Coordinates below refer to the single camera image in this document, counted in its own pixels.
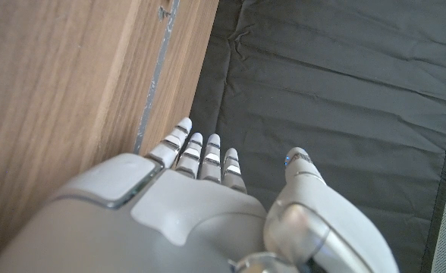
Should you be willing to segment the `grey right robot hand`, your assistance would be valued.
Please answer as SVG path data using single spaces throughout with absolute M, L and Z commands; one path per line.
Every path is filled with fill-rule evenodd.
M 378 228 L 292 148 L 269 209 L 182 119 L 144 156 L 110 158 L 61 187 L 0 255 L 0 272 L 396 272 Z

